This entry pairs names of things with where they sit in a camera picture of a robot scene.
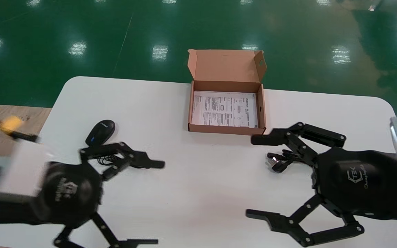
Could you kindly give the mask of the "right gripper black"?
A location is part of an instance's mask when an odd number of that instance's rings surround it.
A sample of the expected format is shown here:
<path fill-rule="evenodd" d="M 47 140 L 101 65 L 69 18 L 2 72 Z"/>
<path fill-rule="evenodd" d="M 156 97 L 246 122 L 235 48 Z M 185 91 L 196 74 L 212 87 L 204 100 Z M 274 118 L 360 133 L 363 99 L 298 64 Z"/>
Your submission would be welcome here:
<path fill-rule="evenodd" d="M 330 147 L 318 155 L 303 139 Z M 282 154 L 268 153 L 272 169 L 286 169 L 293 162 L 315 168 L 314 195 L 291 216 L 246 210 L 246 216 L 266 221 L 272 232 L 290 235 L 302 247 L 353 238 L 364 233 L 355 220 L 363 216 L 378 220 L 397 220 L 397 157 L 380 151 L 342 149 L 346 136 L 298 122 L 289 128 L 274 128 L 266 135 L 252 135 L 252 145 L 281 146 Z M 344 225 L 308 233 L 300 223 L 318 206 L 325 207 Z"/>

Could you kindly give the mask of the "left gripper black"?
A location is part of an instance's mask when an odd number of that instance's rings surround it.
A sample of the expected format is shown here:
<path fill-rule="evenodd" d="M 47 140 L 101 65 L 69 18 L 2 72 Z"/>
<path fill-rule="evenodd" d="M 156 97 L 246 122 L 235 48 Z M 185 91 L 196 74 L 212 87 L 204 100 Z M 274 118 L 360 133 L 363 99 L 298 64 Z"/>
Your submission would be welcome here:
<path fill-rule="evenodd" d="M 100 175 L 88 160 L 121 155 Z M 157 168 L 164 161 L 152 160 L 146 152 L 135 151 L 126 143 L 111 143 L 83 148 L 79 151 L 81 164 L 49 162 L 38 195 L 24 203 L 0 201 L 0 224 L 59 224 L 65 225 L 54 240 L 57 248 L 82 248 L 69 239 L 74 230 L 92 220 L 100 230 L 109 248 L 137 248 L 157 245 L 158 239 L 118 240 L 103 218 L 96 213 L 102 195 L 102 184 L 128 167 Z"/>

